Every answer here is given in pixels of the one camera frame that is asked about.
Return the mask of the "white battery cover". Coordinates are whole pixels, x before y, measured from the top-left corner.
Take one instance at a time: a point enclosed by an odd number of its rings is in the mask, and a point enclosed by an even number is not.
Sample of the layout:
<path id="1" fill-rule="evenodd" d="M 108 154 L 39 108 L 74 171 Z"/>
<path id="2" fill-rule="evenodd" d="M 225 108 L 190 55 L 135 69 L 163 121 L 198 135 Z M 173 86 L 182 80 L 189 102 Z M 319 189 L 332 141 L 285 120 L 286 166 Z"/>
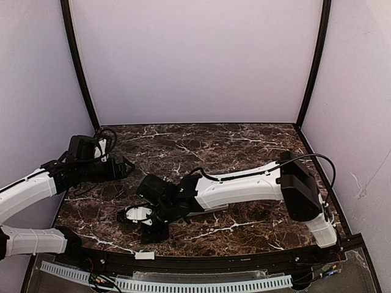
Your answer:
<path id="1" fill-rule="evenodd" d="M 153 251 L 139 251 L 134 255 L 136 260 L 154 260 L 155 252 Z"/>

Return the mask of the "white remote control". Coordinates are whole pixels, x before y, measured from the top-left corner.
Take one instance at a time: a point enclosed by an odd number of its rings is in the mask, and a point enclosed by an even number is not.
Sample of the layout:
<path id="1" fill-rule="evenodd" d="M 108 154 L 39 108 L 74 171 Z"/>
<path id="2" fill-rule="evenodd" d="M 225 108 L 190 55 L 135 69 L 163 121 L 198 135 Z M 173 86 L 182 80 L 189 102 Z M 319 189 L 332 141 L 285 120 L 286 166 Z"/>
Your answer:
<path id="1" fill-rule="evenodd" d="M 188 214 L 188 217 L 195 217 L 195 216 L 198 216 L 198 215 L 204 215 L 204 214 L 209 214 L 209 213 L 213 213 L 213 212 L 224 211 L 224 210 L 227 210 L 228 207 L 229 207 L 228 204 L 223 204 L 223 205 L 220 205 L 220 206 L 216 206 L 214 208 L 206 209 L 206 210 L 201 211 L 201 212 L 190 212 Z"/>

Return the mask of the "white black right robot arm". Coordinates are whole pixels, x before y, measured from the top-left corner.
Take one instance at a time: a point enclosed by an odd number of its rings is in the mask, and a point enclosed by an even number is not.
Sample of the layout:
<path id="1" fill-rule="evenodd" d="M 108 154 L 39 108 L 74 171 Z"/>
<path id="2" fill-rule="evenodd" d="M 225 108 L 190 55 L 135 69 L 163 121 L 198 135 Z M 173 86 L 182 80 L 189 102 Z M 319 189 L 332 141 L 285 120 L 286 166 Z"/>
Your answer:
<path id="1" fill-rule="evenodd" d="M 178 184 L 147 175 L 137 194 L 148 204 L 127 209 L 125 218 L 141 224 L 145 243 L 166 240 L 169 224 L 189 214 L 260 200 L 284 201 L 290 218 L 304 223 L 320 248 L 337 243 L 315 176 L 289 151 L 277 161 L 240 172 L 208 175 L 197 168 Z"/>

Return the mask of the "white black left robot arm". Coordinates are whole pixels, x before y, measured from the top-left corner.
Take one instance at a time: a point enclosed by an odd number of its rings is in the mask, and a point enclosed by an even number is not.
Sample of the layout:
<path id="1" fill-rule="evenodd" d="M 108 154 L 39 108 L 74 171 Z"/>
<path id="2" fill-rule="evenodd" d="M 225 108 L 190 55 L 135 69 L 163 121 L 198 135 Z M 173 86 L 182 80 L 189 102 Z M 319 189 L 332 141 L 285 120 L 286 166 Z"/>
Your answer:
<path id="1" fill-rule="evenodd" d="M 1 189 L 1 258 L 37 253 L 72 253 L 81 239 L 66 227 L 15 228 L 5 222 L 31 205 L 60 195 L 82 183 L 105 183 L 127 178 L 135 165 L 125 157 L 110 157 L 116 136 L 72 136 L 60 158 L 42 164 L 30 175 Z"/>

